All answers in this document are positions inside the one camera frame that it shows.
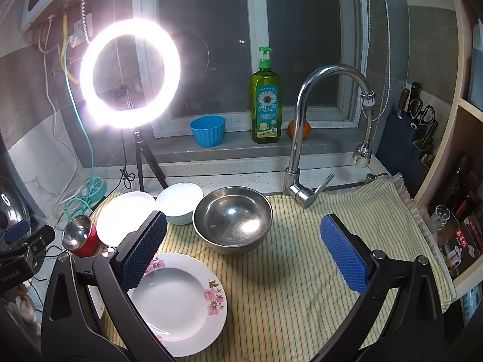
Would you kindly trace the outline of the red steel small bowl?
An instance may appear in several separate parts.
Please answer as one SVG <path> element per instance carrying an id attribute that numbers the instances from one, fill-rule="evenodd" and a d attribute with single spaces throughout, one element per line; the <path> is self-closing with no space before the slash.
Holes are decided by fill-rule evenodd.
<path id="1" fill-rule="evenodd" d="M 61 243 L 64 249 L 78 257 L 91 257 L 97 251 L 100 240 L 90 217 L 78 215 L 66 224 L 62 231 Z"/>

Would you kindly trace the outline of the white plate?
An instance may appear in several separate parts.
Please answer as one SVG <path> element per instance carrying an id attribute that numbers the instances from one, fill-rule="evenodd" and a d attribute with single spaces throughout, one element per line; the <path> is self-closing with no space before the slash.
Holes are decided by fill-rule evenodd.
<path id="1" fill-rule="evenodd" d="M 127 234 L 136 231 L 155 209 L 155 199 L 148 193 L 133 191 L 114 198 L 98 217 L 99 240 L 118 247 Z"/>

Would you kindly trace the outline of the pink flower deep plate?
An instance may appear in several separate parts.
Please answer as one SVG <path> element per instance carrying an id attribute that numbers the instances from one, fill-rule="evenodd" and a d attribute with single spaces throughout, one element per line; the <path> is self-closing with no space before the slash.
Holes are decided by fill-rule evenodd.
<path id="1" fill-rule="evenodd" d="M 156 339 L 174 357 L 203 351 L 226 323 L 223 285 L 210 268 L 187 255 L 155 255 L 138 287 L 128 295 Z"/>

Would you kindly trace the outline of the light green ceramic bowl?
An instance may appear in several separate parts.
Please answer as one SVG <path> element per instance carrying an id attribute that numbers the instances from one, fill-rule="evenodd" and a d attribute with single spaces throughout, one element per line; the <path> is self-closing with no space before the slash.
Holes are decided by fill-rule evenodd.
<path id="1" fill-rule="evenodd" d="M 161 191 L 155 200 L 155 209 L 163 212 L 169 223 L 186 226 L 192 222 L 192 213 L 203 197 L 200 186 L 181 182 Z"/>

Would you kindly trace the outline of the large steel bowl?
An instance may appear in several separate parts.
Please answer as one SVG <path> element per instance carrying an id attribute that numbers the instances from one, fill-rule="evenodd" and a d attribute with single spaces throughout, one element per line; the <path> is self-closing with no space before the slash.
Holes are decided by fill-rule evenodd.
<path id="1" fill-rule="evenodd" d="M 273 208 L 267 197 L 243 186 L 217 189 L 206 195 L 192 213 L 201 240 L 224 255 L 257 249 L 269 234 Z"/>

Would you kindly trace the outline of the glass pot lid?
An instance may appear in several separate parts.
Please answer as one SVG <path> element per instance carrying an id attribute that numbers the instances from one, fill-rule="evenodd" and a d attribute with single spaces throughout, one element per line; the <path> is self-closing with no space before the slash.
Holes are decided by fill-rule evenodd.
<path id="1" fill-rule="evenodd" d="M 1 177 L 1 237 L 16 243 L 30 232 L 30 214 L 24 199 L 10 181 Z"/>

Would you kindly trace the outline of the small glass cup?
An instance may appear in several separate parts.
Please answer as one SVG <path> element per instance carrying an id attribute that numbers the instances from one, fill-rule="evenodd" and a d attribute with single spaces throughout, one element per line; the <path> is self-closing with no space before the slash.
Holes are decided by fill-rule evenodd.
<path id="1" fill-rule="evenodd" d="M 430 216 L 428 228 L 432 234 L 438 233 L 450 219 L 451 212 L 444 205 L 438 205 Z"/>

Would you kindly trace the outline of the knife block with knives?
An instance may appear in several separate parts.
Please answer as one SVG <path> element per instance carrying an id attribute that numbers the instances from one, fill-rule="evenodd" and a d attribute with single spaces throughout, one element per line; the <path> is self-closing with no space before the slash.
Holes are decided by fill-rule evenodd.
<path id="1" fill-rule="evenodd" d="M 420 97 L 418 82 L 404 89 L 396 112 L 390 114 L 376 157 L 391 174 L 401 174 L 412 198 L 416 196 L 429 168 L 422 158 L 430 154 L 433 135 L 439 127 L 433 106 Z"/>

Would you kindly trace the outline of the blue plastic cup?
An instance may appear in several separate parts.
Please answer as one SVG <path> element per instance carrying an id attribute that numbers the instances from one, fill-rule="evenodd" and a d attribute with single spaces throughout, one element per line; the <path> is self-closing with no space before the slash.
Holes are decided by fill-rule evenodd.
<path id="1" fill-rule="evenodd" d="M 190 124 L 192 134 L 202 148 L 213 148 L 222 143 L 226 120 L 222 116 L 207 115 L 193 120 Z"/>

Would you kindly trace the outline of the orange fruit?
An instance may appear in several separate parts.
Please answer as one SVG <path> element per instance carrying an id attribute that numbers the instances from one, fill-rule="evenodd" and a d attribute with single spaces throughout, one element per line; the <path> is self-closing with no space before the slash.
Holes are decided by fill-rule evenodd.
<path id="1" fill-rule="evenodd" d="M 288 127 L 286 129 L 286 133 L 288 136 L 292 137 L 295 133 L 295 121 L 291 120 L 289 122 Z M 311 134 L 311 126 L 310 124 L 305 121 L 304 128 L 303 128 L 303 138 L 306 139 Z"/>

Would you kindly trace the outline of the green dish soap bottle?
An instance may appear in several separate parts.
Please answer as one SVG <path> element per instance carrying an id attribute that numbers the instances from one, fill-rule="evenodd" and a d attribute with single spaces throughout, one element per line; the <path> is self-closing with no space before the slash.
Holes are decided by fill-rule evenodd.
<path id="1" fill-rule="evenodd" d="M 255 143 L 276 143 L 282 133 L 282 79 L 272 70 L 273 49 L 262 46 L 259 50 L 258 70 L 249 79 L 251 134 Z"/>

